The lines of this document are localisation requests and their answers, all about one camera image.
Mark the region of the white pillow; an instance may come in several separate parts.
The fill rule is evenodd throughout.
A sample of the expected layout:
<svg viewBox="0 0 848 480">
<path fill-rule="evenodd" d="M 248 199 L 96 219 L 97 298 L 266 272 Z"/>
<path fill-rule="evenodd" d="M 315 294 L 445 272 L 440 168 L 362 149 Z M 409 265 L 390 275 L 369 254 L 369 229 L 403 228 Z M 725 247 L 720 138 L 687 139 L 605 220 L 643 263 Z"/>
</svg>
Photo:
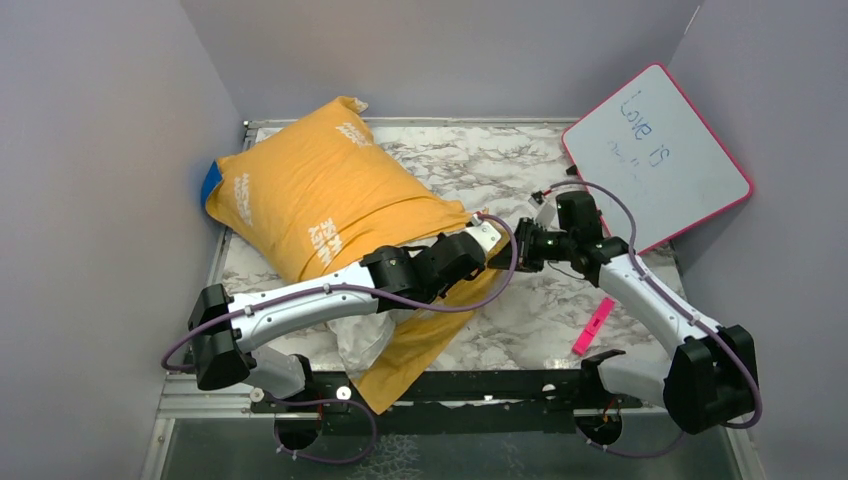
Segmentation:
<svg viewBox="0 0 848 480">
<path fill-rule="evenodd" d="M 431 246 L 436 237 L 422 237 L 398 246 Z M 341 267 L 359 261 L 379 246 L 391 245 L 363 243 L 355 240 L 342 250 Z M 363 316 L 345 317 L 328 322 L 327 326 L 336 336 L 338 354 L 346 374 L 353 379 L 362 377 L 380 357 L 394 336 L 395 329 L 412 318 L 412 310 L 392 310 Z"/>
</svg>

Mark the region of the yellow Mickey Mouse pillowcase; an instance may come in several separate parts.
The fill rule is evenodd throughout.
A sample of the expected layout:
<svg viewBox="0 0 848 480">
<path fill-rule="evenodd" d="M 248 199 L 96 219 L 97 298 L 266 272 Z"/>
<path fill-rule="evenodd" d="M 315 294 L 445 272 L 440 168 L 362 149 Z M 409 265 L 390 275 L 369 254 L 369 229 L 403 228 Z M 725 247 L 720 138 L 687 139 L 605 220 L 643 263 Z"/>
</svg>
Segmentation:
<svg viewBox="0 0 848 480">
<path fill-rule="evenodd" d="M 213 162 L 201 189 L 206 213 L 253 246 L 287 284 L 341 267 L 355 240 L 398 246 L 462 229 L 470 213 L 432 193 L 375 141 L 365 104 L 339 97 L 257 143 Z M 436 360 L 500 276 L 452 287 L 442 313 L 418 310 L 399 325 L 366 373 L 352 379 L 383 413 Z"/>
</svg>

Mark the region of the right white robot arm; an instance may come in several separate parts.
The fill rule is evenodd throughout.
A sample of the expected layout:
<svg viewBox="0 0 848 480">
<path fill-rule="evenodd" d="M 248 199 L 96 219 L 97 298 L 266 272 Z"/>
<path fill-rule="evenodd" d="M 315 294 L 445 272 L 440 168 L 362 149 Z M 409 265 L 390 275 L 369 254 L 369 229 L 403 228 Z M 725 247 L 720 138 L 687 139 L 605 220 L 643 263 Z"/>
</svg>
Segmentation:
<svg viewBox="0 0 848 480">
<path fill-rule="evenodd" d="M 627 241 L 604 235 L 589 193 L 562 193 L 555 210 L 556 230 L 536 219 L 519 221 L 516 244 L 504 249 L 517 270 L 536 273 L 548 262 L 568 263 L 639 320 L 669 356 L 664 364 L 630 359 L 622 351 L 592 356 L 581 364 L 579 398 L 592 407 L 615 395 L 638 398 L 664 408 L 691 435 L 756 424 L 763 401 L 751 334 L 698 311 L 662 283 Z"/>
</svg>

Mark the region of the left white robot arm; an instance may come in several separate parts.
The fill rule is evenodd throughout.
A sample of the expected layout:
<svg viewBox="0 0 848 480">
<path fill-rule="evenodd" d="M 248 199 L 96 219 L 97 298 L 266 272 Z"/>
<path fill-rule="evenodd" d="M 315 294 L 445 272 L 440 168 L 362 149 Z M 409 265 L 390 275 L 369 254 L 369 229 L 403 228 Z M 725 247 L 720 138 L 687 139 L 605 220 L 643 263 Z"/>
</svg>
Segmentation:
<svg viewBox="0 0 848 480">
<path fill-rule="evenodd" d="M 192 370 L 201 391 L 238 383 L 260 388 L 298 411 L 313 401 L 304 358 L 269 347 L 278 337 L 331 320 L 390 310 L 438 310 L 436 300 L 476 278 L 501 236 L 490 225 L 439 235 L 417 254 L 383 246 L 323 277 L 258 292 L 229 295 L 205 287 L 188 321 Z"/>
</svg>

